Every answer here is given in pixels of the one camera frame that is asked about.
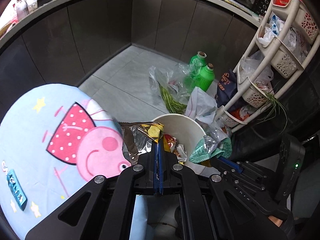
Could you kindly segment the person's right hand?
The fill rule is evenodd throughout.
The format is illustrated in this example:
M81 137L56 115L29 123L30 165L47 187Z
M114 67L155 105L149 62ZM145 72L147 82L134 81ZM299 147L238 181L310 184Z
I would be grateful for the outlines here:
M279 228L281 226L283 226L285 224L285 222L286 222L286 220L281 220L281 219L279 219L277 217L274 217L272 215L268 216L268 219Z

